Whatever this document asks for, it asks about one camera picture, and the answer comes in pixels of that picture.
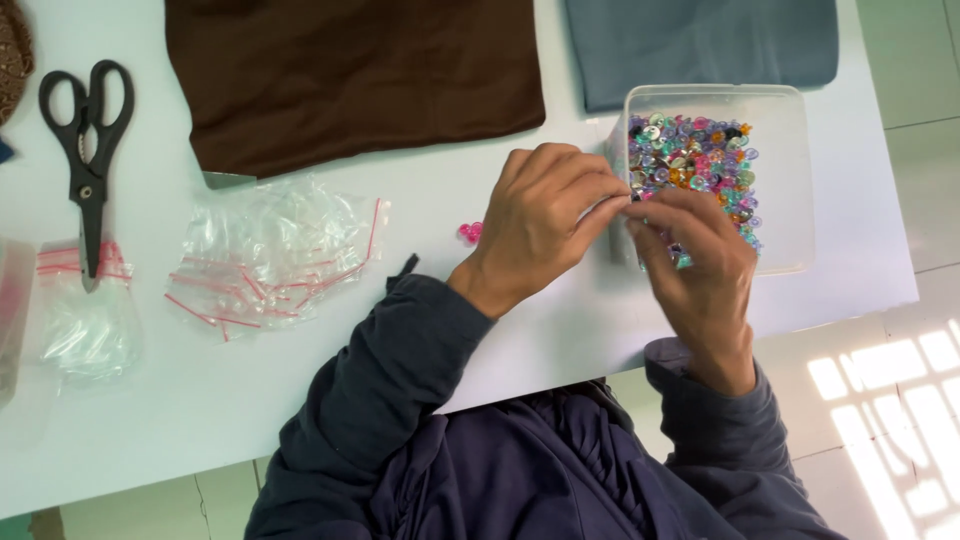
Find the person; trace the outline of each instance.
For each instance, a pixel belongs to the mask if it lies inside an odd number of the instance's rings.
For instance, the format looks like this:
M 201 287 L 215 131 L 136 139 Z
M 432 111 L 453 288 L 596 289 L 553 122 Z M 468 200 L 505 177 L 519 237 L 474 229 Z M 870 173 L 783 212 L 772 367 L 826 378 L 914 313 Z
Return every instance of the person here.
M 618 213 L 677 334 L 643 351 L 675 447 L 666 462 L 602 380 L 433 414 L 495 321 L 577 264 Z M 694 264 L 678 270 L 665 238 Z M 414 263 L 280 431 L 246 538 L 843 538 L 793 472 L 746 318 L 756 253 L 710 194 L 632 203 L 601 157 L 514 150 L 476 250 L 446 283 Z

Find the plastic container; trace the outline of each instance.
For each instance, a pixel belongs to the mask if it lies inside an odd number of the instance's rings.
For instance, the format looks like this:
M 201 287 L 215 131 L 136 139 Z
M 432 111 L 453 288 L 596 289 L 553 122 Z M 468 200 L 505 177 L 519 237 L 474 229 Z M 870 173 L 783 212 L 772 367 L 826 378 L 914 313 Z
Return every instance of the plastic container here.
M 16 391 L 35 261 L 34 248 L 0 237 L 0 407 Z
M 606 143 L 613 173 L 629 181 L 627 131 L 631 116 L 682 114 L 716 121 L 736 120 L 754 126 L 750 148 L 759 151 L 753 162 L 763 220 L 756 236 L 763 244 L 756 274 L 770 276 L 801 272 L 813 264 L 813 181 L 806 134 L 803 95 L 793 86 L 776 85 L 659 85 L 638 86 L 627 94 L 623 114 Z M 623 220 L 611 228 L 614 258 L 636 260 Z

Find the navy blue sleeve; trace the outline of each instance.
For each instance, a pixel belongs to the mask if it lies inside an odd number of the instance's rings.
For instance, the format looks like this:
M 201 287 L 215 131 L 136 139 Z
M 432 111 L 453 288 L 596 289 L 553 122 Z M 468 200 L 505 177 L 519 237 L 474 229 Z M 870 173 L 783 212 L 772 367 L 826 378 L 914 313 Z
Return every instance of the navy blue sleeve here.
M 493 322 L 445 283 L 407 275 L 317 373 L 280 431 L 245 537 L 367 539 L 393 452 L 452 395 Z
M 842 540 L 807 500 L 786 449 L 786 427 L 770 382 L 723 396 L 686 376 L 690 353 L 676 338 L 644 349 L 647 380 L 663 396 L 663 431 L 674 444 L 666 467 L 748 540 Z

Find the plastic ziplock bag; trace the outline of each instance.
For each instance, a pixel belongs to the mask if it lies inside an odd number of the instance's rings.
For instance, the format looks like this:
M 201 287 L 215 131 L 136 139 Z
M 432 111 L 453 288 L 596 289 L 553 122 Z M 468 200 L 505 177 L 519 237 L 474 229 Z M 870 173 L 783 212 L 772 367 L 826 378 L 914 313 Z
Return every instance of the plastic ziplock bag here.
M 206 192 L 165 296 L 219 342 L 308 320 L 325 295 L 380 258 L 389 208 L 328 193 L 313 175 Z
M 112 379 L 140 359 L 143 336 L 130 295 L 132 272 L 117 244 L 104 242 L 97 284 L 87 293 L 76 247 L 44 245 L 37 254 L 44 319 L 40 359 L 55 366 L 64 383 Z

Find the tiled floor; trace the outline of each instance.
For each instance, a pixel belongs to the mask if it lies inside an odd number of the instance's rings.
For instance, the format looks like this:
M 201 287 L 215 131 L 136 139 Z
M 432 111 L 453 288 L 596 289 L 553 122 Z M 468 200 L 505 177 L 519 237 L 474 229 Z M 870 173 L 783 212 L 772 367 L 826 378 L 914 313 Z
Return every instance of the tiled floor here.
M 756 356 L 777 390 L 797 473 L 829 524 L 852 540 L 955 540 L 960 0 L 858 6 L 921 301 L 762 339 Z M 660 402 L 642 371 L 609 381 L 647 448 L 665 457 Z M 266 465 L 259 459 L 67 504 L 66 539 L 238 539 Z

